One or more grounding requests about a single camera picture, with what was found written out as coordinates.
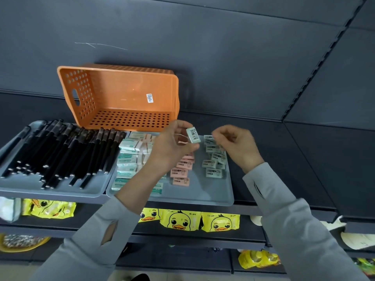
perforated basket bottom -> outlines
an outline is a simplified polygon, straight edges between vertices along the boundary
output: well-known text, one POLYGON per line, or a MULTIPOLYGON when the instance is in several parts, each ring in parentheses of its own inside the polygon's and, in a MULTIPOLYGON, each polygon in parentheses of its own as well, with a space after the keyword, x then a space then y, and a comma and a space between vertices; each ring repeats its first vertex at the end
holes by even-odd
POLYGON ((173 118, 174 115, 171 113, 102 108, 85 127, 87 129, 103 127, 104 129, 161 132, 173 118))

gray shirt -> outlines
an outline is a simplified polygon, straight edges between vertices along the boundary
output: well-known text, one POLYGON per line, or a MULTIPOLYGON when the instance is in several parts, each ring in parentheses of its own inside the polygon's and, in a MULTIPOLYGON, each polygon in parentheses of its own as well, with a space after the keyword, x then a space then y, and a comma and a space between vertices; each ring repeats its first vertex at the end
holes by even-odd
MULTIPOLYGON (((304 199, 296 199, 267 163, 243 177, 263 213, 262 225, 291 280, 368 281, 311 215, 304 199)), ((70 239, 40 266, 30 281, 105 281, 115 269, 139 220, 116 198, 105 203, 70 239), (111 241, 101 245, 107 227, 118 222, 111 241)))

barcode label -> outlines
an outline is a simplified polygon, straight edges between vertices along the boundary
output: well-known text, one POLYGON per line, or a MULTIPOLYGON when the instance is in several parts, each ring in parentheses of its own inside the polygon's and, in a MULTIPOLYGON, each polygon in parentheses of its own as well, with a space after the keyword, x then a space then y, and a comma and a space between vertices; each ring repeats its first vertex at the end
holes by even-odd
POLYGON ((153 103, 154 102, 154 99, 152 98, 152 94, 146 94, 147 96, 147 102, 148 103, 153 103))
POLYGON ((198 133, 196 132, 196 129, 191 130, 191 136, 193 137, 194 140, 198 140, 198 133))

person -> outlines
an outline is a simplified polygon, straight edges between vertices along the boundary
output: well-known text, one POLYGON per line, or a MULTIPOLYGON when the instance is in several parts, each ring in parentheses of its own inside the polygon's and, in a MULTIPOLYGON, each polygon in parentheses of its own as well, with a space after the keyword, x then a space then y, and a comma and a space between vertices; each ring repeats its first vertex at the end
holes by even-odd
MULTIPOLYGON (((175 120, 161 132, 144 167, 40 266, 31 281, 105 281, 138 223, 158 180, 199 144, 187 141, 192 124, 175 120)), ((249 130, 232 125, 212 132, 239 165, 263 217, 262 225, 291 280, 368 280, 329 231, 311 215, 307 202, 289 191, 260 155, 249 130)))

tiled floor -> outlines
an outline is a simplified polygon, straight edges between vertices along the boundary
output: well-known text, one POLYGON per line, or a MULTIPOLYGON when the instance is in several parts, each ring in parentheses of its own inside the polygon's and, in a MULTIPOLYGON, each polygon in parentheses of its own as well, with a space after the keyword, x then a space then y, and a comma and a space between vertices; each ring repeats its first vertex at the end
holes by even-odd
MULTIPOLYGON (((35 265, 6 265, 0 264, 1 280, 27 281, 31 274, 38 268, 35 265)), ((120 271, 113 272, 108 281, 122 281, 125 277, 135 277, 142 272, 120 271)), ((151 281, 288 281, 285 278, 261 278, 235 275, 206 275, 206 274, 174 274, 162 272, 146 272, 151 281)))

